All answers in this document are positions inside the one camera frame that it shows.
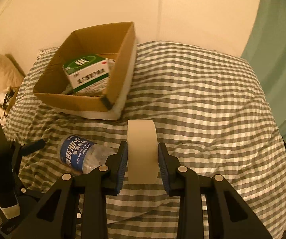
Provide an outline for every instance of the masking tape roll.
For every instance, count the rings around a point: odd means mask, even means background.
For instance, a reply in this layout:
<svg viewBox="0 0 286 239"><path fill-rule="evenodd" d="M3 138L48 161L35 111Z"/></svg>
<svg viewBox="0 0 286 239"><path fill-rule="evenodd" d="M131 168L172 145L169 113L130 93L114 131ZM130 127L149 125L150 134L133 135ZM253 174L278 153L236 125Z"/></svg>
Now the masking tape roll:
<svg viewBox="0 0 286 239"><path fill-rule="evenodd" d="M153 120L128 120L127 151L129 184L156 183L159 167Z"/></svg>

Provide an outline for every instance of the box flap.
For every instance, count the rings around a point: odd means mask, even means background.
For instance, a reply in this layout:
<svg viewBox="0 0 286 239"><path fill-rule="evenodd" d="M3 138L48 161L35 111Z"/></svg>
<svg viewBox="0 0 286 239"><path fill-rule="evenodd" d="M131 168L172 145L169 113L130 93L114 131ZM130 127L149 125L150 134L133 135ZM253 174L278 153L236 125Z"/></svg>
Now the box flap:
<svg viewBox="0 0 286 239"><path fill-rule="evenodd" d="M70 111L107 112L100 97L65 94L34 93L42 102L52 107Z"/></svg>
<svg viewBox="0 0 286 239"><path fill-rule="evenodd" d="M74 33L86 52L96 55L117 54L131 25L132 22L110 23L78 29Z"/></svg>
<svg viewBox="0 0 286 239"><path fill-rule="evenodd" d="M75 58L85 56L87 50L80 43L76 31L73 31L59 47L56 55L64 60L64 63Z"/></svg>
<svg viewBox="0 0 286 239"><path fill-rule="evenodd" d="M127 26L127 32L116 56L115 66L111 72L110 80L104 92L104 95L112 105L117 100L123 87L135 41L134 23L130 23Z"/></svg>
<svg viewBox="0 0 286 239"><path fill-rule="evenodd" d="M44 70L38 82L34 85L34 93L61 94L69 84L63 71L62 63L51 65L51 62Z"/></svg>

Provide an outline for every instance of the white wall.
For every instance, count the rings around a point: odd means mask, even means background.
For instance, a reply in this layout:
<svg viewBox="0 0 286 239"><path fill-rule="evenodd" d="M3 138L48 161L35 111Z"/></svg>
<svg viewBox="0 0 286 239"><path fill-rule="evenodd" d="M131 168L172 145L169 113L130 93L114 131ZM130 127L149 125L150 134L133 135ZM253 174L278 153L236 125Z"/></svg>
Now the white wall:
<svg viewBox="0 0 286 239"><path fill-rule="evenodd" d="M25 73L38 49L78 28L134 21L138 41L170 40L240 56L259 0L0 0L0 53Z"/></svg>

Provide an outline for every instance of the blue bottle label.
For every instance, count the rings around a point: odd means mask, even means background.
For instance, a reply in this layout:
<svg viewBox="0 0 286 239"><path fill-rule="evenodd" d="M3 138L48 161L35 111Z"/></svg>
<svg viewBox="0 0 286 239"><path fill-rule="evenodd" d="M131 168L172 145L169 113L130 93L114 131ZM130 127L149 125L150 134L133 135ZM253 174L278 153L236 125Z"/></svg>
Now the blue bottle label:
<svg viewBox="0 0 286 239"><path fill-rule="evenodd" d="M86 152L95 143L75 135L65 139L60 150L61 161L74 170L82 172Z"/></svg>

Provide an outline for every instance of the gray checkered bedsheet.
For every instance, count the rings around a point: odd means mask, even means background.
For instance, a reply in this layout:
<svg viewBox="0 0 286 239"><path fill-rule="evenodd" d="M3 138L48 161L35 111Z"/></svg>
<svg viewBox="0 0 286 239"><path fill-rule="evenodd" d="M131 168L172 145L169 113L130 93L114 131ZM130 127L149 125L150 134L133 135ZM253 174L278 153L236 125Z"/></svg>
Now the gray checkered bedsheet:
<svg viewBox="0 0 286 239"><path fill-rule="evenodd" d="M83 119L38 100L33 86L56 48L40 51L5 125L8 139L43 138L44 149L23 159L20 178L47 191L70 169L57 157L59 140L77 134L117 150L127 120L155 122L158 141L201 175L216 173L233 185L273 238L286 223L286 151L262 88L249 64L197 46L158 41L138 47L131 90L119 121ZM157 184L129 185L107 197L109 238L175 238L179 198ZM203 197L204 231L208 237Z"/></svg>

